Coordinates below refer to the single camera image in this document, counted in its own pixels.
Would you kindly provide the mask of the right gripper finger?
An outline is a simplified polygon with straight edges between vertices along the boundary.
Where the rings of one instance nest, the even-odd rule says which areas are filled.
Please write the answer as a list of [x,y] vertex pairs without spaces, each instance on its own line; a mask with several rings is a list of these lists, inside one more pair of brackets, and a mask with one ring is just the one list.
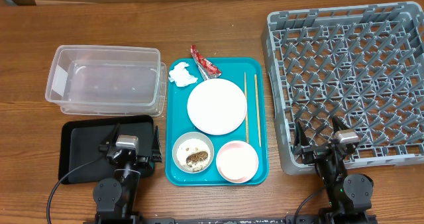
[[309,146],[309,140],[306,137],[306,134],[303,130],[303,127],[299,121],[295,122],[295,141],[294,146],[295,147],[304,147]]
[[333,116],[331,118],[331,120],[332,120],[333,131],[334,132],[343,131],[343,130],[349,130],[349,127],[346,126],[339,117]]

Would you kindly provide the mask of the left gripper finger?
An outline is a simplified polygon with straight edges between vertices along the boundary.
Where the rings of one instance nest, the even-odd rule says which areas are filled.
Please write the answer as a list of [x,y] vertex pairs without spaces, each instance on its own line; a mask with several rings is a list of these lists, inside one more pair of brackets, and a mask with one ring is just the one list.
[[121,124],[117,123],[112,131],[107,135],[105,138],[106,145],[114,145],[116,143],[117,137],[119,136],[120,126]]
[[152,151],[152,161],[153,162],[162,162],[162,151],[160,146],[160,139],[158,133],[158,126],[154,130],[154,138],[152,141],[151,151]]

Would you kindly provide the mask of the food leftover piece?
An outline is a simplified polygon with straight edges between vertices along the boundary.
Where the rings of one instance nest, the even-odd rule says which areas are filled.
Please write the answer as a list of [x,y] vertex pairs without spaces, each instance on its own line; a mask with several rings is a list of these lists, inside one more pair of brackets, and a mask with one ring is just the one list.
[[199,152],[195,152],[193,154],[190,154],[187,158],[186,158],[186,164],[187,165],[194,165],[197,164],[199,162],[203,162],[205,160],[207,160],[209,158],[209,154],[207,151],[199,151]]

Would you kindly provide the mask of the grey bowl with food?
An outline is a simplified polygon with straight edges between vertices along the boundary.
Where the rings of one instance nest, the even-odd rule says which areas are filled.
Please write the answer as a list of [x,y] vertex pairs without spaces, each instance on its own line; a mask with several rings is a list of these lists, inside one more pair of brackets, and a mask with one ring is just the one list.
[[[195,152],[207,151],[209,158],[194,165],[187,165],[186,158]],[[180,136],[173,145],[174,164],[183,172],[196,174],[205,171],[214,159],[215,147],[211,139],[199,132],[188,132]]]

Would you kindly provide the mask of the pink bowl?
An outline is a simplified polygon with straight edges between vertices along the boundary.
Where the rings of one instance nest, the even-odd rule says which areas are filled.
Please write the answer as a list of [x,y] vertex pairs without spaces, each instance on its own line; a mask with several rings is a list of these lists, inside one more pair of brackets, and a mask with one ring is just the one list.
[[219,149],[216,155],[216,167],[226,181],[234,184],[246,183],[258,171],[258,154],[244,141],[230,141]]

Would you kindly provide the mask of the wooden chopstick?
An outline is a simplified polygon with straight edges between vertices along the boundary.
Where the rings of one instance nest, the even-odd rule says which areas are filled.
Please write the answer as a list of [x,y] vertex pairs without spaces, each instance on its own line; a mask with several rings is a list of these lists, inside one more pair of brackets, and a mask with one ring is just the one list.
[[255,101],[256,101],[256,120],[257,120],[257,129],[258,129],[258,144],[259,147],[262,147],[261,141],[261,127],[260,127],[260,108],[259,108],[259,95],[258,95],[258,77],[257,74],[254,74],[254,85],[255,85]]
[[244,73],[244,96],[246,99],[246,115],[245,115],[245,131],[246,131],[246,143],[249,143],[249,126],[248,126],[248,92],[246,82],[246,72]]

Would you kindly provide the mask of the white round plate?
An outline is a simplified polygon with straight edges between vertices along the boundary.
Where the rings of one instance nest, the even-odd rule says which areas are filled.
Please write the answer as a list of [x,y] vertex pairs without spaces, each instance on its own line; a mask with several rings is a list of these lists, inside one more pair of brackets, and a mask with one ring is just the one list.
[[231,133],[245,120],[244,92],[229,80],[206,80],[191,91],[187,99],[187,114],[194,126],[204,133]]

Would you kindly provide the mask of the white napkin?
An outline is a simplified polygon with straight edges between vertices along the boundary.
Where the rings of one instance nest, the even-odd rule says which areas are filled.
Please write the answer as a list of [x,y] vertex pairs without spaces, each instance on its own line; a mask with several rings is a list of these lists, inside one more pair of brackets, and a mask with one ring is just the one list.
[[195,84],[198,78],[191,75],[188,72],[187,67],[189,67],[187,62],[179,62],[176,64],[168,73],[169,81],[175,83],[177,87],[186,87],[188,85]]

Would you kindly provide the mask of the red foil wrapper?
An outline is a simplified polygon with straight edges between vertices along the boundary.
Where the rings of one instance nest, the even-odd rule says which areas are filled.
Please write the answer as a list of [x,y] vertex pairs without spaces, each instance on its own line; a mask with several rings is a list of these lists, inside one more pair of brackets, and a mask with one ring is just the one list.
[[191,45],[191,56],[197,64],[197,67],[204,80],[219,78],[221,76],[222,72],[220,69],[218,69],[218,67],[216,67],[216,65],[210,62],[208,59],[203,57],[196,48],[196,45]]

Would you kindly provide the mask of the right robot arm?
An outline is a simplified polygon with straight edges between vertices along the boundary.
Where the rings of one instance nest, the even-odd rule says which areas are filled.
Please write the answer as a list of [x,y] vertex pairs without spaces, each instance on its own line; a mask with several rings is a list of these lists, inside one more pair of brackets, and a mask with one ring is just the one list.
[[316,223],[376,223],[376,218],[366,213],[372,207],[372,178],[364,174],[349,174],[344,163],[345,158],[356,150],[359,136],[338,117],[333,117],[332,123],[334,135],[321,146],[310,144],[301,123],[295,124],[293,153],[301,156],[303,164],[314,165],[323,187],[302,201],[293,222],[300,220],[301,208],[325,190],[330,206],[319,210]]

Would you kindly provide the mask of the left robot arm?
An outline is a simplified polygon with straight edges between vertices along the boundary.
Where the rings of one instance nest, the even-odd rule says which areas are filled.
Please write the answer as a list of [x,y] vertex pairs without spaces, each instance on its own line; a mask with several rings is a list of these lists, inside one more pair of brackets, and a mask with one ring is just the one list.
[[158,128],[148,146],[151,155],[139,154],[138,137],[120,135],[120,125],[101,141],[99,152],[115,167],[113,177],[98,182],[93,190],[97,205],[96,223],[145,223],[142,215],[133,210],[141,178],[154,172],[154,164],[162,161]]

